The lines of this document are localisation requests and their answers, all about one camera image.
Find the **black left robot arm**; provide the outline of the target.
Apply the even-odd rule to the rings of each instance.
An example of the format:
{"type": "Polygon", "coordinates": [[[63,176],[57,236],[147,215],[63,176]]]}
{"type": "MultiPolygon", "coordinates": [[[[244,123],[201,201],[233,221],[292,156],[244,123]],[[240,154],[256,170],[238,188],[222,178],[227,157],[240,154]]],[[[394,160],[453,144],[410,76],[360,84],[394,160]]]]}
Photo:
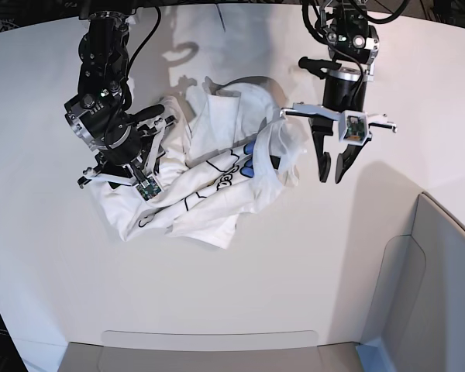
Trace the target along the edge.
{"type": "Polygon", "coordinates": [[[366,9],[356,10],[350,1],[301,2],[305,28],[329,50],[328,60],[302,57],[298,66],[325,82],[322,106],[336,112],[362,112],[379,37],[370,25],[366,9]]]}

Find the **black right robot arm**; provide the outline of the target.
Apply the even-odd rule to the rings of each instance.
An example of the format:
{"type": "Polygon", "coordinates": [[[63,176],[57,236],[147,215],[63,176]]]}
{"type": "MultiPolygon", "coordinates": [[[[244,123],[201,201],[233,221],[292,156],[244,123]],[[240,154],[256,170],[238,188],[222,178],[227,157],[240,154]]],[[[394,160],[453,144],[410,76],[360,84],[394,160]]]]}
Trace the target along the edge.
{"type": "Polygon", "coordinates": [[[65,103],[65,119],[74,134],[95,152],[97,164],[84,170],[78,183],[107,181],[133,186],[147,178],[146,161],[155,130],[143,123],[164,113],[153,105],[136,114],[129,72],[136,59],[129,55],[129,18],[141,1],[84,1],[80,18],[88,21],[78,55],[81,69],[77,94],[65,103]]]}

